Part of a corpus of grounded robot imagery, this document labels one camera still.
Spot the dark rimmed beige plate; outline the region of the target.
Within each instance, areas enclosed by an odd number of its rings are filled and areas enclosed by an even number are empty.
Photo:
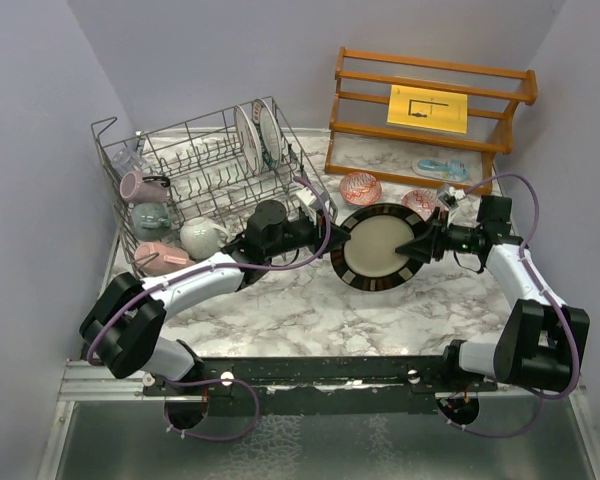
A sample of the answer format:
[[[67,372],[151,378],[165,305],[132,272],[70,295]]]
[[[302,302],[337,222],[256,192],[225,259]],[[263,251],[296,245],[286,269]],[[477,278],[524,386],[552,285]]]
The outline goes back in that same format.
[[[350,287],[365,292],[396,288],[418,273],[421,261],[395,252],[426,231],[415,211],[396,203],[378,203],[357,210],[341,228],[350,235],[330,252],[336,275]]]

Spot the green rimmed white plate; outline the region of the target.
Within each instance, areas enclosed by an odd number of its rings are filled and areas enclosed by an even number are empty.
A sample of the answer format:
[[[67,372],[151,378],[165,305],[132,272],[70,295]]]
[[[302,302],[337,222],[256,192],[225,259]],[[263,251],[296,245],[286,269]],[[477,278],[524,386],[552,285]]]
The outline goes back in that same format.
[[[277,169],[282,159],[282,133],[268,104],[255,99],[252,104],[252,120],[263,146],[263,159],[269,169]]]

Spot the white plate red characters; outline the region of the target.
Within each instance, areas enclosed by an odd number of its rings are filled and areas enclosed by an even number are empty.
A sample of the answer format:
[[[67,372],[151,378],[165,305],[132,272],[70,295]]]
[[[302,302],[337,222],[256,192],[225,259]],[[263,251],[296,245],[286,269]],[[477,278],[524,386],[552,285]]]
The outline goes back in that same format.
[[[253,121],[239,105],[234,107],[234,123],[249,170],[259,175],[262,171],[263,159],[258,132]]]

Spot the white speckled mug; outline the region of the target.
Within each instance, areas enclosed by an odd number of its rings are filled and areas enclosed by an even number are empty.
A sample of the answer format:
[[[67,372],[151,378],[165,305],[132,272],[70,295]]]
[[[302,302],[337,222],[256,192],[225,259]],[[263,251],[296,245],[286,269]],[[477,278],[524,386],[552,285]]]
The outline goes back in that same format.
[[[207,217],[187,220],[180,229],[182,248],[195,261],[218,253],[230,238],[230,232]]]

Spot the pink mug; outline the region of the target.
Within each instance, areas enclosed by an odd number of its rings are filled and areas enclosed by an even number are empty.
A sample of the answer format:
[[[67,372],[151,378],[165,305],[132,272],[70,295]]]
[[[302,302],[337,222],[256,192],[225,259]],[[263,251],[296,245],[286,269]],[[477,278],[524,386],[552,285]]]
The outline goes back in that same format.
[[[167,275],[195,264],[185,250],[161,242],[140,243],[133,260],[134,265],[149,276]]]

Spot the grey-green ceramic mug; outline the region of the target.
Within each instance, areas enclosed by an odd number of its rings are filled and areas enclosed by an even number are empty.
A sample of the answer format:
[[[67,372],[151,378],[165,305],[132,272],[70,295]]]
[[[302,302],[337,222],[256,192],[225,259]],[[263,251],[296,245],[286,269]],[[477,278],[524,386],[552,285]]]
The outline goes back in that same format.
[[[158,241],[172,232],[172,220],[163,203],[142,203],[131,210],[132,229],[139,241]]]

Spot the purple glass mug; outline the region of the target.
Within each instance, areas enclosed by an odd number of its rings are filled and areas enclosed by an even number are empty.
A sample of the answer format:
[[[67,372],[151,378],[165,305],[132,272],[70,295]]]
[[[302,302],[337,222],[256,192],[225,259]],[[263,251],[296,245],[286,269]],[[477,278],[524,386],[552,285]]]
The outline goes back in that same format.
[[[139,170],[127,172],[121,179],[119,194],[130,204],[165,203],[171,181],[162,175],[153,175]]]

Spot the clear octagonal glass tumbler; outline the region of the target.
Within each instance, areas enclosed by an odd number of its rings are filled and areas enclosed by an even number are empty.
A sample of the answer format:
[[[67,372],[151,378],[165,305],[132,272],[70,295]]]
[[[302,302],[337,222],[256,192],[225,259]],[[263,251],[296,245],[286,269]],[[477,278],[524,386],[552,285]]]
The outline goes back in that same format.
[[[128,147],[121,149],[111,158],[111,166],[120,176],[134,170],[144,172],[150,170],[147,161]]]

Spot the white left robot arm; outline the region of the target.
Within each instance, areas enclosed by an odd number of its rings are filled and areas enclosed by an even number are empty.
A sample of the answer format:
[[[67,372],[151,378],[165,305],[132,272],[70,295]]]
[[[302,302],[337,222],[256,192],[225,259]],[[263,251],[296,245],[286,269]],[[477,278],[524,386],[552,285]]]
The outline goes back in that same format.
[[[186,395],[200,385],[202,361],[181,340],[162,337],[163,324],[199,303],[243,290],[275,270],[272,260],[306,248],[319,258],[350,238],[319,208],[291,221],[278,201],[259,203],[246,229],[209,259],[172,274],[115,277],[80,326],[87,359],[99,359],[117,379],[138,371],[166,378]]]

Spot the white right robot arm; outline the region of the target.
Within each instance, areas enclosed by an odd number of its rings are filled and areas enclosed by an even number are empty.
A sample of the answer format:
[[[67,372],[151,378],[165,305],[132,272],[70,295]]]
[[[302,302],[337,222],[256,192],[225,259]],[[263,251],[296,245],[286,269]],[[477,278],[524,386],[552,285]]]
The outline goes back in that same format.
[[[578,383],[590,319],[546,284],[523,238],[511,231],[511,207],[507,197],[483,196],[474,227],[452,224],[436,209],[424,231],[395,251],[422,263],[447,252],[474,255],[511,307],[497,342],[456,340],[446,348],[439,378],[447,389],[461,391],[477,374],[560,399]]]

